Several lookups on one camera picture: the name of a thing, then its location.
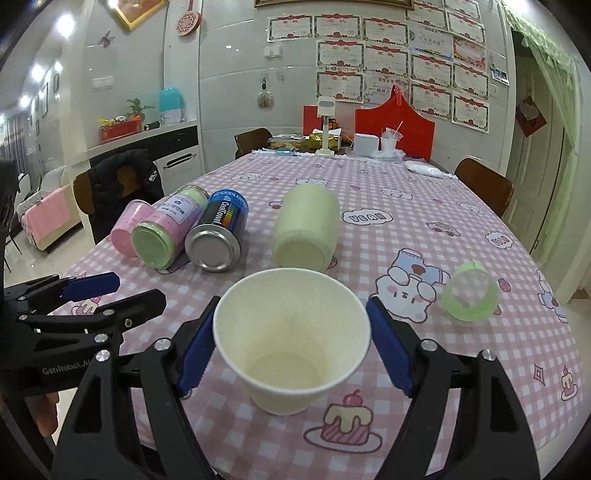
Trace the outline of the pink green lidded jar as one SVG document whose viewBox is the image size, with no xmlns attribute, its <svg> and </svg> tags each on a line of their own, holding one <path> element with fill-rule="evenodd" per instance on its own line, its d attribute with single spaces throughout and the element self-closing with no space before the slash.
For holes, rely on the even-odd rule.
<svg viewBox="0 0 591 480">
<path fill-rule="evenodd" d="M 132 230 L 137 257 L 154 269 L 168 268 L 184 248 L 184 239 L 204 213 L 208 199 L 204 188 L 188 184 L 159 203 Z"/>
</svg>

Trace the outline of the white paper cup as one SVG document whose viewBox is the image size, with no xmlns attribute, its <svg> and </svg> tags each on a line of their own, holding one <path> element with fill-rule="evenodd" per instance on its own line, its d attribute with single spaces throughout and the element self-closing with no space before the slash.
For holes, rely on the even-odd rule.
<svg viewBox="0 0 591 480">
<path fill-rule="evenodd" d="M 342 384 L 370 348 L 361 300 L 325 273 L 264 270 L 226 291 L 213 317 L 215 346 L 252 401 L 296 415 Z"/>
</svg>

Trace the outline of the pink round wall ornament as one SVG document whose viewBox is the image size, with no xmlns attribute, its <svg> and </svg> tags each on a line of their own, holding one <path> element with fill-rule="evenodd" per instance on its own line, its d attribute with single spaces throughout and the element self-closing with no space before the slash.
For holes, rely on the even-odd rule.
<svg viewBox="0 0 591 480">
<path fill-rule="evenodd" d="M 201 22 L 201 14 L 193 9 L 193 0 L 189 0 L 186 11 L 179 17 L 176 23 L 176 33 L 179 37 L 191 34 Z"/>
</svg>

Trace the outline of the brown chair far left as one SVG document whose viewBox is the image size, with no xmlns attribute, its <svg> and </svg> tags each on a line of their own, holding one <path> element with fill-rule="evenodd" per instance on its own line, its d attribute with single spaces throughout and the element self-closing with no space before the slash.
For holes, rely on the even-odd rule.
<svg viewBox="0 0 591 480">
<path fill-rule="evenodd" d="M 256 128 L 247 132 L 235 135 L 235 158 L 238 159 L 254 150 L 265 149 L 270 145 L 270 138 L 273 134 L 266 128 Z"/>
</svg>

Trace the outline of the red planter with plant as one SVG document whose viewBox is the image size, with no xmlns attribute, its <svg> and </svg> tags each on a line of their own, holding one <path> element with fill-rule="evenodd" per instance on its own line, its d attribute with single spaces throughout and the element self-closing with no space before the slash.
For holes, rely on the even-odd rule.
<svg viewBox="0 0 591 480">
<path fill-rule="evenodd" d="M 107 143 L 119 138 L 140 133 L 143 129 L 145 112 L 152 105 L 144 105 L 139 98 L 127 99 L 127 113 L 110 119 L 98 119 L 98 140 Z"/>
</svg>

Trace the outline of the white black sideboard cabinet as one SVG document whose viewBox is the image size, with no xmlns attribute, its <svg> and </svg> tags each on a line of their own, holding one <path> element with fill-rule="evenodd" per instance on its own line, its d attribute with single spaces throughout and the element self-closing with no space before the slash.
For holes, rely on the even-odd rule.
<svg viewBox="0 0 591 480">
<path fill-rule="evenodd" d="M 165 195 L 205 173 L 197 121 L 163 125 L 92 147 L 87 158 L 89 164 L 95 166 L 111 155 L 136 149 L 147 151 L 148 158 L 157 167 Z"/>
</svg>

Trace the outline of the pink plastic cup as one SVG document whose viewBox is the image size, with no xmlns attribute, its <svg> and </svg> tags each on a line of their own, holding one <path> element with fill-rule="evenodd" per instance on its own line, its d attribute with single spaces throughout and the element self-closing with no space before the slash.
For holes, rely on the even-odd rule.
<svg viewBox="0 0 591 480">
<path fill-rule="evenodd" d="M 134 199 L 125 206 L 110 232 L 111 244 L 118 253 L 128 258 L 136 256 L 131 243 L 132 230 L 153 210 L 151 204 L 139 199 Z"/>
</svg>

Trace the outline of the brown chair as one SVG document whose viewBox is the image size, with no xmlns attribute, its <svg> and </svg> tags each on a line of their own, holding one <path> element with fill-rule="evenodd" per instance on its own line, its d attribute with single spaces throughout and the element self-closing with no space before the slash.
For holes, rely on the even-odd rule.
<svg viewBox="0 0 591 480">
<path fill-rule="evenodd" d="M 235 135 L 235 158 L 238 159 L 254 150 L 265 149 L 270 145 L 270 138 L 273 134 L 266 128 L 256 128 L 247 132 Z"/>
<path fill-rule="evenodd" d="M 507 211 L 514 184 L 473 158 L 463 159 L 455 175 L 472 190 L 498 217 Z"/>
</svg>

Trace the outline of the brown chair right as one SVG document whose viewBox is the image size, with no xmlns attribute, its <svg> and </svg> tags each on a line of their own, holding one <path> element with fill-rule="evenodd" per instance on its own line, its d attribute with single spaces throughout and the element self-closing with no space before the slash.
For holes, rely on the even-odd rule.
<svg viewBox="0 0 591 480">
<path fill-rule="evenodd" d="M 473 158 L 463 159 L 455 175 L 472 190 L 498 217 L 507 211 L 514 184 Z"/>
</svg>

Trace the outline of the pale green rolled towel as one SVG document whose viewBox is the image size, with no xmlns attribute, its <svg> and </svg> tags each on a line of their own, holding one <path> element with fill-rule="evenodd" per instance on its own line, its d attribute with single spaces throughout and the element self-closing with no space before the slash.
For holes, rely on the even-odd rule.
<svg viewBox="0 0 591 480">
<path fill-rule="evenodd" d="M 338 197 L 325 185 L 295 185 L 283 198 L 273 230 L 273 262 L 325 272 L 335 254 L 341 226 Z"/>
</svg>

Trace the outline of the green tape roll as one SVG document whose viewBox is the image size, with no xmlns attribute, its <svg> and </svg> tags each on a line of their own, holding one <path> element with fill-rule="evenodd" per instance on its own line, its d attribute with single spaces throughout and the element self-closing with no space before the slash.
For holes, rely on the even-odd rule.
<svg viewBox="0 0 591 480">
<path fill-rule="evenodd" d="M 476 260 L 461 264 L 444 286 L 440 306 L 464 323 L 482 322 L 494 314 L 499 286 L 488 270 Z"/>
</svg>

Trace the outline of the teal white humidifier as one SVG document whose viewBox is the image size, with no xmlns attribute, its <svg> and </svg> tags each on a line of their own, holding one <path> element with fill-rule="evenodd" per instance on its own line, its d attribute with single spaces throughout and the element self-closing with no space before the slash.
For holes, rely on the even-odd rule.
<svg viewBox="0 0 591 480">
<path fill-rule="evenodd" d="M 163 124 L 175 124 L 185 121 L 184 100 L 178 89 L 167 87 L 160 91 L 159 112 Z"/>
</svg>

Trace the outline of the blue black metal can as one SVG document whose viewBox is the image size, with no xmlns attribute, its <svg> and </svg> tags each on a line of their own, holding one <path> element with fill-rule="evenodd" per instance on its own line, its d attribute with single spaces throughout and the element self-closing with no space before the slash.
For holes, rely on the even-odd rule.
<svg viewBox="0 0 591 480">
<path fill-rule="evenodd" d="M 190 261 L 209 272 L 235 268 L 242 256 L 242 236 L 249 204 L 238 191 L 215 191 L 184 241 Z"/>
</svg>

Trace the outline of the white door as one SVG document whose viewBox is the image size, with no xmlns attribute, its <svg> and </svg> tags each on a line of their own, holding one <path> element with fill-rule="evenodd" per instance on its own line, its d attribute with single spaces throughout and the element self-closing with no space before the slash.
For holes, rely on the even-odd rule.
<svg viewBox="0 0 591 480">
<path fill-rule="evenodd" d="M 518 57 L 515 124 L 507 170 L 514 193 L 503 219 L 528 251 L 533 251 L 541 238 L 567 148 L 559 108 L 537 62 Z"/>
</svg>

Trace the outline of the black jacket on chair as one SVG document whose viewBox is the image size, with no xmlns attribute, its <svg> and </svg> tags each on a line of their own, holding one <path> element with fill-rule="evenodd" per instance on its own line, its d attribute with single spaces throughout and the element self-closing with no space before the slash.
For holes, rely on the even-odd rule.
<svg viewBox="0 0 591 480">
<path fill-rule="evenodd" d="M 131 200 L 153 204 L 163 196 L 161 178 L 146 149 L 131 149 L 101 160 L 88 171 L 94 212 L 89 214 L 96 244 L 110 234 Z"/>
</svg>

